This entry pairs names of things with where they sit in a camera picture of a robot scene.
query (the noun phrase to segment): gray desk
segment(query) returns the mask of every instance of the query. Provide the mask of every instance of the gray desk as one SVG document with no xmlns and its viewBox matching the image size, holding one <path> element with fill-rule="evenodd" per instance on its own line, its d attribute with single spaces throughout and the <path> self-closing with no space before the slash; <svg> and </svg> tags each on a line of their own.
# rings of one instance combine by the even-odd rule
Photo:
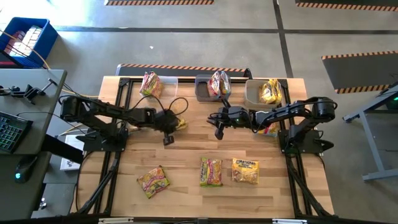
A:
<svg viewBox="0 0 398 224">
<path fill-rule="evenodd" d="M 0 85 L 4 88 L 18 86 L 24 91 L 30 84 L 41 89 L 49 82 L 49 78 L 58 83 L 58 86 L 48 87 L 45 96 L 34 98 L 35 105 L 23 98 L 0 96 L 0 111 L 13 115 L 23 111 L 53 113 L 66 76 L 64 70 L 0 69 Z M 46 135 L 51 114 L 26 113 L 20 116 L 33 121 L 33 124 L 13 154 L 0 154 L 0 220 L 30 218 L 40 202 L 43 180 L 51 158 L 51 153 L 46 151 L 63 149 L 62 142 Z M 38 154 L 39 159 L 30 179 L 24 184 L 17 184 L 14 182 L 14 173 L 23 154 Z"/>
<path fill-rule="evenodd" d="M 64 70 L 44 69 L 0 69 L 0 77 L 0 85 L 4 88 L 18 86 L 21 91 L 25 91 L 28 84 L 32 87 L 41 89 L 49 82 L 49 78 L 58 83 L 58 86 L 51 85 L 48 87 L 45 91 L 45 96 L 37 96 L 34 98 L 35 105 L 23 98 L 0 96 L 0 111 L 12 115 L 16 115 L 23 111 L 53 113 L 57 105 L 58 97 L 61 94 L 61 87 L 67 77 L 67 72 Z M 37 154 L 41 150 L 52 115 L 45 113 L 26 113 L 21 114 L 21 117 L 33 121 L 33 124 L 14 154 Z"/>
<path fill-rule="evenodd" d="M 15 167 L 23 155 L 0 156 L 0 220 L 30 218 L 39 205 L 51 153 L 40 152 L 32 176 L 24 184 L 14 181 Z"/>
</svg>

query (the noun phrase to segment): yellow and black hazard tape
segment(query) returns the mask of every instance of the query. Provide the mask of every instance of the yellow and black hazard tape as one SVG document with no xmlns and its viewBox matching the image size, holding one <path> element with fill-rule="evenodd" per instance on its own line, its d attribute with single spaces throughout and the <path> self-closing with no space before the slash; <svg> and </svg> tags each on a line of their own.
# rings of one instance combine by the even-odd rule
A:
<svg viewBox="0 0 398 224">
<path fill-rule="evenodd" d="M 326 55 L 326 56 L 322 56 L 322 60 L 331 59 L 331 58 L 362 57 L 362 56 L 387 55 L 387 54 L 398 54 L 398 50 L 388 50 L 388 51 L 383 51 L 383 52 L 356 53 L 356 54 L 343 54 L 343 55 Z"/>
<path fill-rule="evenodd" d="M 202 70 L 202 71 L 224 71 L 224 72 L 244 72 L 240 68 L 216 68 L 216 67 L 196 67 L 196 66 L 174 66 L 174 65 L 141 65 L 122 63 L 120 67 L 129 68 L 165 68 L 165 69 L 184 69 L 184 70 Z"/>
<path fill-rule="evenodd" d="M 207 5 L 214 0 L 105 0 L 106 6 L 177 6 L 177 5 Z"/>
<path fill-rule="evenodd" d="M 381 91 L 389 88 L 390 85 L 374 85 L 374 86 L 356 86 L 356 87 L 349 87 L 349 88 L 340 88 L 335 90 L 337 94 L 344 94 L 344 93 L 361 93 L 366 91 Z"/>
<path fill-rule="evenodd" d="M 398 12 L 398 7 L 396 6 L 364 6 L 364 5 L 354 5 L 354 4 L 328 4 L 328 3 L 309 3 L 309 2 L 299 2 L 296 3 L 298 7 L 317 7 L 324 9 L 356 9 L 356 10 L 370 10 L 370 11 L 395 11 Z"/>
</svg>

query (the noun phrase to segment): wooden table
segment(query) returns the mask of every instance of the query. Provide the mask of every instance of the wooden table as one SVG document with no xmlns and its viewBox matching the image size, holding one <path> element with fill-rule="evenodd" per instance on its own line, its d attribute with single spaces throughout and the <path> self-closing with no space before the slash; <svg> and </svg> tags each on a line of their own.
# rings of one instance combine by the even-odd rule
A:
<svg viewBox="0 0 398 224">
<path fill-rule="evenodd" d="M 101 100 L 115 102 L 119 79 L 104 77 L 99 93 Z M 292 101 L 307 99 L 303 79 L 290 78 L 287 81 Z M 140 85 L 134 84 L 131 106 L 141 98 Z M 233 84 L 232 89 L 229 102 L 242 105 L 244 84 Z M 179 83 L 178 96 L 189 101 L 189 108 L 182 115 L 188 121 L 188 128 L 174 133 L 175 143 L 166 147 L 162 143 L 163 134 L 158 131 L 143 130 L 130 136 L 121 157 L 111 216 L 293 218 L 286 162 L 277 138 L 259 136 L 247 129 L 225 129 L 224 139 L 219 141 L 214 136 L 214 127 L 206 122 L 206 118 L 210 113 L 217 112 L 222 104 L 197 102 L 193 83 Z M 161 101 L 165 107 L 169 106 L 167 100 Z M 140 104 L 145 105 L 159 108 L 146 100 Z M 181 100 L 173 109 L 178 113 L 184 107 L 185 102 Z M 103 152 L 94 152 L 83 164 L 78 188 L 80 206 L 98 185 L 103 156 Z M 223 160 L 224 186 L 199 186 L 202 156 Z M 260 162 L 258 185 L 231 180 L 233 157 Z M 309 189 L 323 207 L 333 213 L 321 160 L 309 154 L 302 157 Z M 158 165 L 164 167 L 171 185 L 148 199 L 136 179 Z M 102 209 L 108 197 L 108 187 L 104 191 Z M 304 211 L 300 190 L 298 195 L 300 208 Z"/>
</svg>

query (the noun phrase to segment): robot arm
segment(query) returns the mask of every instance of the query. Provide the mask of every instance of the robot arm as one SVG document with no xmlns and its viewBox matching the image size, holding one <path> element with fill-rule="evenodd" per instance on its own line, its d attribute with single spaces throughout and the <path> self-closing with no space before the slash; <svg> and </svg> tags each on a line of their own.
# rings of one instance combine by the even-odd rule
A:
<svg viewBox="0 0 398 224">
<path fill-rule="evenodd" d="M 327 97 L 312 97 L 303 101 L 296 101 L 291 105 L 275 108 L 270 112 L 247 111 L 241 106 L 231 106 L 223 100 L 224 107 L 218 113 L 210 114 L 208 123 L 217 127 L 215 136 L 221 140 L 224 128 L 250 128 L 256 133 L 269 127 L 272 123 L 294 118 L 296 116 L 305 119 L 289 129 L 289 139 L 300 141 L 305 134 L 312 130 L 317 124 L 325 123 L 335 118 L 336 103 Z M 313 105 L 312 110 L 305 105 Z"/>
<path fill-rule="evenodd" d="M 118 141 L 121 130 L 115 123 L 105 123 L 96 115 L 120 119 L 138 128 L 152 128 L 165 133 L 164 144 L 173 143 L 172 134 L 178 126 L 178 119 L 171 110 L 156 112 L 153 108 L 124 109 L 119 106 L 80 96 L 67 96 L 62 101 L 60 117 L 68 122 L 82 123 L 99 132 L 107 141 Z"/>
</svg>

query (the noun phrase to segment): blue plastic box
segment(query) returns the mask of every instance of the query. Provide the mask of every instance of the blue plastic box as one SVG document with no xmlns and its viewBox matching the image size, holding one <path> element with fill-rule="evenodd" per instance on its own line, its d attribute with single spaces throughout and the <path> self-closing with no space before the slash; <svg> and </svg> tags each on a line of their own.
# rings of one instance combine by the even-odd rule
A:
<svg viewBox="0 0 398 224">
<path fill-rule="evenodd" d="M 10 35 L 14 35 L 17 31 L 27 32 L 32 26 L 37 26 L 43 28 L 43 31 L 40 33 L 39 38 L 37 39 L 36 44 L 33 46 L 33 49 L 40 54 L 44 59 L 49 56 L 52 46 L 55 43 L 55 40 L 58 37 L 57 31 L 51 26 L 50 21 L 48 19 L 31 19 L 31 18 L 22 18 L 22 17 L 14 17 L 11 19 L 10 23 L 4 30 Z M 10 37 L 6 34 L 0 35 L 0 49 L 4 50 L 9 42 Z M 40 68 L 43 66 L 44 62 L 37 56 L 34 52 L 31 52 L 28 58 L 24 56 L 12 56 L 15 60 L 21 63 L 23 66 L 32 67 L 32 68 Z"/>
</svg>

